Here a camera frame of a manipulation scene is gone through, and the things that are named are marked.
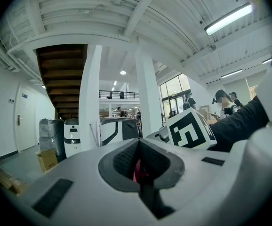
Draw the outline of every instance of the stair step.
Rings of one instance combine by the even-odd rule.
[[[79,103],[57,103],[56,108],[78,108]]]
[[[49,79],[81,79],[83,70],[48,70],[44,73],[44,78]]]
[[[78,113],[61,113],[62,118],[78,118],[79,114]]]
[[[47,81],[46,87],[80,87],[81,80]]]
[[[80,89],[51,89],[50,95],[79,95]]]
[[[52,99],[52,102],[78,102],[78,96],[56,96]]]
[[[78,109],[71,109],[71,108],[67,108],[67,109],[58,109],[59,114],[62,113],[78,113],[79,110]]]
[[[83,44],[62,44],[37,49],[41,60],[83,58]]]
[[[43,60],[42,67],[46,70],[73,70],[83,69],[82,58],[63,58]]]

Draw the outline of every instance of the railing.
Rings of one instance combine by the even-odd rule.
[[[124,92],[124,91],[109,91],[100,90],[100,99],[129,99],[129,100],[139,100],[139,93],[134,92]]]

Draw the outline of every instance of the white door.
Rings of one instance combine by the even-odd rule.
[[[16,138],[18,150],[22,151],[37,144],[35,136],[36,94],[21,86],[16,103]]]

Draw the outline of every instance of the doorway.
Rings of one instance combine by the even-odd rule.
[[[177,114],[183,111],[183,97],[177,97],[170,100],[170,106],[172,111],[176,111]]]
[[[25,85],[19,85],[15,105],[15,138],[21,152],[37,144],[35,130],[36,93]]]

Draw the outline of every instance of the black sleeve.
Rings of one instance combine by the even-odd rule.
[[[266,126],[269,119],[257,96],[236,113],[210,126],[217,145],[211,151],[229,152],[232,145],[248,139],[253,132]]]
[[[188,103],[189,103],[191,106],[193,106],[196,102],[194,101],[193,98],[189,98],[189,99],[188,99]]]
[[[240,106],[240,101],[238,99],[235,99],[234,103],[236,104],[237,107]]]

